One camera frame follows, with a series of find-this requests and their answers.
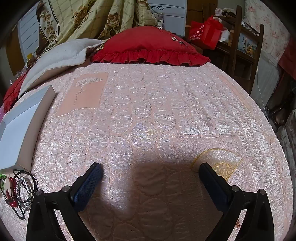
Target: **silver bolt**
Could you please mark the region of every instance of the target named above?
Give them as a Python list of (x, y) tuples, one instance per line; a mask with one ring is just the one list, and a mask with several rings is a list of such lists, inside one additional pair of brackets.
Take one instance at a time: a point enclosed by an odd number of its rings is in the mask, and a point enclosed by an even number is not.
[(62, 191), (63, 192), (68, 192), (70, 190), (70, 186), (64, 186), (63, 188), (62, 188)]
[(36, 192), (36, 196), (39, 196), (39, 195), (41, 195), (42, 194), (42, 190), (38, 190), (37, 192)]
[(264, 189), (260, 189), (259, 192), (263, 195), (266, 194), (266, 191)]
[(235, 192), (238, 192), (239, 191), (239, 187), (238, 186), (231, 186), (231, 189)]

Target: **red shopping bag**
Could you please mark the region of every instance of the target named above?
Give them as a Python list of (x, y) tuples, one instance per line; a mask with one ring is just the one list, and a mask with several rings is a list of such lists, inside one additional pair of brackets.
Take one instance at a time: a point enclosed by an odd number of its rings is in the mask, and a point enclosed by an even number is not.
[(220, 38), (223, 24), (209, 17), (204, 23), (191, 22), (188, 40), (202, 49), (214, 50)]

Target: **red cloth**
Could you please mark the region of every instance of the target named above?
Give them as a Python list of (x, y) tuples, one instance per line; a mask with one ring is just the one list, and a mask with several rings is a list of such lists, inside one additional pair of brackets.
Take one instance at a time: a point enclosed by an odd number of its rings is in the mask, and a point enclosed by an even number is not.
[(7, 90), (3, 99), (4, 113), (7, 113), (12, 108), (15, 101), (17, 100), (17, 97), (20, 93), (20, 88), (22, 86), (22, 83), (24, 82), (25, 77), (27, 76), (27, 73), (28, 71), (24, 75), (16, 79), (12, 84), (12, 86), (10, 86), (9, 89)]
[(296, 41), (293, 38), (290, 38), (278, 64), (296, 80)]
[(91, 58), (91, 62), (101, 63), (127, 64), (139, 61), (199, 66), (208, 62), (209, 58), (202, 56), (178, 36), (153, 26), (130, 28), (114, 35)]
[(221, 35), (223, 24), (209, 17), (204, 23), (191, 21), (189, 38), (193, 44), (202, 49), (214, 50)]

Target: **yellow embroidered fan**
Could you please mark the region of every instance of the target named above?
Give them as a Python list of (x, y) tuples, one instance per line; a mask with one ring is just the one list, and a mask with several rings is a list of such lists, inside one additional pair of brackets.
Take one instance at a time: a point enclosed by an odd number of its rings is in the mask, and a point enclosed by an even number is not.
[(242, 158), (232, 151), (213, 148), (200, 153), (192, 162), (191, 167), (194, 171), (198, 171), (199, 166), (207, 162), (219, 176), (227, 181), (241, 161)]

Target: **red cushion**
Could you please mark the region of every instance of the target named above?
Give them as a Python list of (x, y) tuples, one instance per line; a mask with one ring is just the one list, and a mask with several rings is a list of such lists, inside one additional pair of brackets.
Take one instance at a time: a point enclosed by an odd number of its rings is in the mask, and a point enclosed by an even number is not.
[(22, 86), (22, 83), (24, 82), (27, 73), (28, 71), (24, 75), (17, 78), (12, 84), (12, 86), (10, 86), (7, 90), (3, 99), (4, 113), (8, 112), (12, 108), (14, 102), (17, 100), (17, 97), (20, 93), (20, 88)]
[(168, 63), (203, 65), (209, 61), (178, 36), (153, 26), (130, 28), (110, 38), (91, 58), (102, 63)]

